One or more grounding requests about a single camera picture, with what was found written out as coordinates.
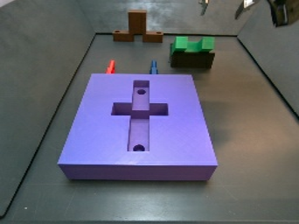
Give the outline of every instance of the wooden block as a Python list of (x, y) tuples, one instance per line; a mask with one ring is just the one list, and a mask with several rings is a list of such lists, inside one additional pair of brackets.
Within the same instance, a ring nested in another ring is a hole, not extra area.
[(128, 11), (128, 32), (131, 34), (146, 33), (146, 10)]
[(134, 42), (135, 41), (135, 35), (132, 35), (128, 31), (114, 31), (114, 41), (127, 41)]
[(143, 35), (144, 42), (163, 43), (164, 34), (160, 31), (147, 31)]

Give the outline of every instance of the green block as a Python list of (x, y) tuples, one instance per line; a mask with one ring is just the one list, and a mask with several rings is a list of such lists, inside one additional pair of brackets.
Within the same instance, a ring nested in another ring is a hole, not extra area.
[(187, 53), (196, 53), (200, 50), (199, 42), (190, 41), (186, 49)]
[(184, 52), (188, 46), (188, 37), (175, 37), (172, 44), (172, 54), (174, 52)]
[(215, 38), (204, 37), (199, 42), (199, 52), (210, 52), (214, 49)]

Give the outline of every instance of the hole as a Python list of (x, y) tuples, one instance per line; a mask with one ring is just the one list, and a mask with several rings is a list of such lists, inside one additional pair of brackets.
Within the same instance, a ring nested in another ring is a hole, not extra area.
[(146, 151), (146, 147), (142, 144), (138, 144), (134, 148), (134, 151)]
[(136, 92), (143, 95), (146, 93), (146, 91), (143, 89), (138, 89)]

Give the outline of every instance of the gray floor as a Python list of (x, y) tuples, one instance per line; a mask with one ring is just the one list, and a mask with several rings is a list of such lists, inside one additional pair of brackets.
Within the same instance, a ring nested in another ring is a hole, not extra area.
[[(170, 44), (98, 35), (3, 222), (299, 221), (299, 125), (236, 38), (211, 70), (172, 69)], [(192, 74), (219, 168), (208, 182), (68, 181), (56, 163), (92, 73)]]

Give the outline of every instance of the purple block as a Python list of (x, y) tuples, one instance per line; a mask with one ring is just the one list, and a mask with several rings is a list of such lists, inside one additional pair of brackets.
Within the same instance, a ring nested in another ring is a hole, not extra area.
[(59, 166), (68, 179), (208, 180), (218, 160), (192, 77), (92, 74)]

